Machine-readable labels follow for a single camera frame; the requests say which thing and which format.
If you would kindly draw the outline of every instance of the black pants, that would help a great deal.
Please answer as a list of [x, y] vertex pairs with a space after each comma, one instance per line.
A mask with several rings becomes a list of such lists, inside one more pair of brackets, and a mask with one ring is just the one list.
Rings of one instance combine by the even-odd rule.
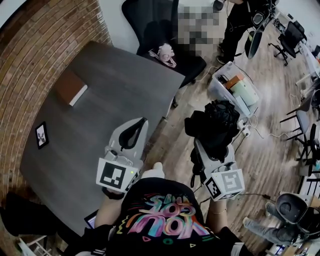
[[246, 2], [234, 4], [227, 20], [227, 26], [224, 32], [222, 47], [224, 50], [224, 60], [233, 62], [237, 52], [238, 42], [244, 32], [253, 26], [251, 16]]

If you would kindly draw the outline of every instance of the red brick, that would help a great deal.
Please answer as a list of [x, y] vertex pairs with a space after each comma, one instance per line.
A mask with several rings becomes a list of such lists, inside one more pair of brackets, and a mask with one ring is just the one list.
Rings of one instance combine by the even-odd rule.
[[90, 40], [110, 43], [98, 0], [28, 0], [0, 31], [0, 200], [27, 187], [19, 165], [34, 119]]

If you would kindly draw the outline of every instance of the black shoe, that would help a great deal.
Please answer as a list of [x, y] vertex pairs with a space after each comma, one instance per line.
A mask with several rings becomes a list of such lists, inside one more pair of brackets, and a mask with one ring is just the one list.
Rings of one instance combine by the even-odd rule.
[[224, 45], [222, 44], [222, 42], [218, 44], [218, 48], [220, 49], [220, 51], [221, 51], [222, 53], [225, 52], [225, 50], [224, 50]]
[[223, 56], [217, 56], [216, 60], [222, 65], [225, 65], [227, 63], [227, 61], [225, 60], [225, 58]]

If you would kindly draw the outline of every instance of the desk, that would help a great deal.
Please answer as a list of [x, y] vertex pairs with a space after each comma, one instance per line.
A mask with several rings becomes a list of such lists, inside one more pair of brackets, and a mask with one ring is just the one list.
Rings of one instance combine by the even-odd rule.
[[[126, 121], [145, 117], [149, 139], [185, 77], [95, 42], [87, 44], [68, 68], [88, 89], [73, 107], [50, 91], [27, 138], [20, 170], [41, 201], [82, 235], [87, 227], [84, 218], [100, 207], [104, 197], [96, 175], [112, 132]], [[43, 121], [49, 144], [38, 149], [35, 128]]]
[[311, 51], [304, 43], [300, 43], [300, 48], [301, 48], [302, 54], [305, 57], [309, 73], [295, 83], [295, 85], [297, 86], [303, 81], [305, 81], [306, 79], [310, 78], [311, 76], [320, 78], [320, 63], [312, 55]]

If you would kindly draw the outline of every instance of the extension cord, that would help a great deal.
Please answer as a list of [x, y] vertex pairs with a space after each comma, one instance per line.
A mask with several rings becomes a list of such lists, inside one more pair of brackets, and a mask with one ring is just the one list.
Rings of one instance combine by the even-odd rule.
[[242, 119], [238, 121], [237, 125], [238, 125], [239, 130], [242, 132], [242, 134], [245, 137], [250, 136], [251, 132], [250, 132], [248, 126], [245, 124], [245, 122]]

